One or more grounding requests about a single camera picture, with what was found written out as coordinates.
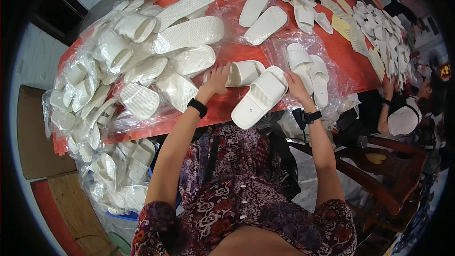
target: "wooden chair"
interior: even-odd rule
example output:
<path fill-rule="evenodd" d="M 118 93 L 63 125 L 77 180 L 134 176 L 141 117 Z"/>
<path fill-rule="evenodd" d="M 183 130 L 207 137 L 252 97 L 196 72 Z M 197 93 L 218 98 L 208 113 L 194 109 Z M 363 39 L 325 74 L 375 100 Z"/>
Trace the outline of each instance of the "wooden chair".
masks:
<path fill-rule="evenodd" d="M 422 168 L 426 161 L 425 152 L 418 147 L 391 139 L 368 137 L 368 143 L 393 149 L 395 153 L 392 155 L 385 149 L 372 147 L 365 149 L 347 147 L 335 152 L 337 169 L 362 185 L 365 191 L 369 192 L 378 200 L 378 205 L 371 212 L 363 212 L 362 209 L 350 204 L 351 208 L 367 219 L 363 228 L 364 232 L 373 223 L 385 226 L 385 222 L 378 219 L 379 215 L 387 215 L 391 219 L 403 217 L 404 219 L 408 219 L 405 222 L 409 223 L 415 214 L 415 211 L 414 214 L 412 211 L 416 202 L 409 202 L 408 197 L 414 192 L 420 182 Z M 289 145 L 309 155 L 313 155 L 311 148 L 308 146 L 297 143 L 289 143 Z M 351 159 L 358 168 L 341 160 L 341 158 Z M 383 175 L 386 182 L 381 183 L 366 172 Z M 398 215 L 407 200 L 408 203 L 412 203 L 412 208 L 409 208 L 409 212 L 406 209 L 406 217 Z M 398 226 L 396 229 L 392 226 L 387 228 L 395 231 L 404 230 L 403 225 Z"/>

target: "wooden table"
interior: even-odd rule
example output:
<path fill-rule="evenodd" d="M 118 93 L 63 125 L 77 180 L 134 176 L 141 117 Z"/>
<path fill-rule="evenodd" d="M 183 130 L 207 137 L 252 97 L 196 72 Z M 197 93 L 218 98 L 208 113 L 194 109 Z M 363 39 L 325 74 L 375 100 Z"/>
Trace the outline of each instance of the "wooden table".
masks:
<path fill-rule="evenodd" d="M 154 0 L 156 4 L 164 7 L 169 4 L 175 3 L 179 0 Z M 222 7 L 230 2 L 238 0 L 230 0 L 229 2 L 218 0 L 219 7 Z M 354 6 L 355 0 L 346 0 L 350 6 Z M 289 3 L 282 2 L 277 0 L 277 3 L 282 9 L 284 9 L 289 15 L 289 25 L 281 30 L 285 32 L 291 29 L 298 28 L 295 18 L 293 7 Z M 318 4 L 315 7 L 317 12 L 324 12 L 327 15 L 329 21 L 332 21 L 332 12 L 326 7 Z M 379 79 L 376 75 L 376 72 L 373 70 L 369 60 L 356 53 L 352 47 L 351 43 L 347 41 L 342 35 L 337 31 L 334 31 L 332 35 L 326 33 L 322 28 L 315 24 L 314 25 L 315 33 L 322 39 L 324 42 L 325 48 L 329 57 L 348 74 L 353 78 L 357 83 L 358 87 L 355 89 L 355 93 L 371 90 L 378 88 L 380 86 Z M 59 70 L 61 70 L 65 61 L 76 51 L 76 48 L 81 44 L 82 40 L 79 38 L 71 47 L 61 56 Z M 371 48 L 370 42 L 366 41 L 367 45 Z M 266 67 L 269 66 L 268 61 L 262 52 L 260 46 L 247 46 L 242 44 L 235 43 L 222 43 L 220 53 L 217 58 L 217 63 L 226 63 L 227 61 L 242 61 L 254 59 L 263 63 Z M 231 111 L 234 109 L 235 105 L 239 102 L 242 95 L 246 94 L 248 91 L 247 88 L 230 88 L 228 93 L 224 96 L 215 96 L 208 103 L 208 108 L 210 109 L 207 115 L 199 122 L 198 127 L 203 127 L 216 123 L 223 123 L 231 120 Z M 279 111 L 286 109 L 286 105 L 278 103 L 272 111 Z M 141 139 L 151 136 L 156 136 L 160 134 L 167 134 L 174 127 L 178 121 L 178 117 L 168 119 L 164 122 L 158 123 L 154 127 L 146 128 L 138 131 L 130 131 L 124 134 L 111 135 L 105 141 L 107 144 L 118 143 L 126 140 Z M 54 134 L 54 150 L 56 153 L 63 154 L 66 151 L 65 140 L 57 140 Z"/>

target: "black watch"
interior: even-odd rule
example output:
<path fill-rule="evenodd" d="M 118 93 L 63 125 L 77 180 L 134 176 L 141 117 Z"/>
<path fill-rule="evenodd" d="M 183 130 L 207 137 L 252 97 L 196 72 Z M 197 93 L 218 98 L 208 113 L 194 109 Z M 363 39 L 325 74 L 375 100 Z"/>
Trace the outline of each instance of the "black watch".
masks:
<path fill-rule="evenodd" d="M 295 109 L 292 111 L 299 128 L 304 130 L 308 124 L 312 124 L 315 120 L 322 117 L 321 111 L 316 111 L 314 113 L 306 113 L 302 108 Z"/>
<path fill-rule="evenodd" d="M 199 111 L 200 118 L 203 118 L 207 114 L 207 106 L 195 100 L 194 98 L 191 98 L 190 102 L 188 102 L 188 107 L 189 106 Z"/>

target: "floral shirt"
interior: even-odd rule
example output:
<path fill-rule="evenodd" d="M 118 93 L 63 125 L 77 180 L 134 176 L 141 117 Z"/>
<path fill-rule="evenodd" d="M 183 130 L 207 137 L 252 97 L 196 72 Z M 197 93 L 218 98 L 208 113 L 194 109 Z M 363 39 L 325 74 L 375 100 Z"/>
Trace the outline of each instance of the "floral shirt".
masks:
<path fill-rule="evenodd" d="M 218 140 L 217 167 L 211 181 L 197 184 L 210 159 L 210 153 L 202 158 L 210 150 L 201 150 L 212 148 L 213 140 Z M 353 255 L 357 240 L 350 208 L 329 200 L 310 213 L 289 202 L 276 182 L 281 176 L 272 173 L 279 172 L 273 169 L 279 161 L 270 154 L 268 139 L 253 129 L 209 130 L 185 158 L 182 173 L 192 177 L 181 177 L 179 185 L 184 212 L 176 216 L 162 201 L 146 204 L 131 255 L 207 255 L 240 225 L 272 231 L 310 256 Z"/>

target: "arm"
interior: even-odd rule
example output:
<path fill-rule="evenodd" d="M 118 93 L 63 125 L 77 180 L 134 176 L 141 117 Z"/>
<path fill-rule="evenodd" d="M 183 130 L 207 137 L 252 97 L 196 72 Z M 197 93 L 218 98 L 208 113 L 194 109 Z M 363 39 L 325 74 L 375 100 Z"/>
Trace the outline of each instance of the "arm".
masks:
<path fill-rule="evenodd" d="M 230 63 L 224 67 L 216 65 L 210 72 L 207 83 L 199 88 L 195 99 L 206 105 L 214 94 L 225 94 L 227 89 L 224 85 L 228 79 L 230 67 Z M 164 201 L 174 206 L 180 169 L 199 123 L 199 114 L 195 108 L 188 107 L 164 141 L 156 159 L 145 204 Z"/>
<path fill-rule="evenodd" d="M 289 91 L 303 105 L 305 112 L 316 112 L 316 106 L 308 95 L 302 80 L 292 71 L 285 74 Z M 335 154 L 322 126 L 321 120 L 316 120 L 308 125 L 311 136 L 311 146 L 313 149 L 313 160 L 318 176 L 318 197 L 316 207 L 331 199 L 344 201 L 343 190 L 337 175 Z"/>
<path fill-rule="evenodd" d="M 392 101 L 392 97 L 394 96 L 394 87 L 390 80 L 384 76 L 384 87 L 385 87 L 385 99 Z M 389 106 L 383 105 L 381 114 L 379 115 L 379 122 L 378 122 L 378 132 L 382 134 L 389 134 L 389 124 L 387 119 L 389 117 Z"/>

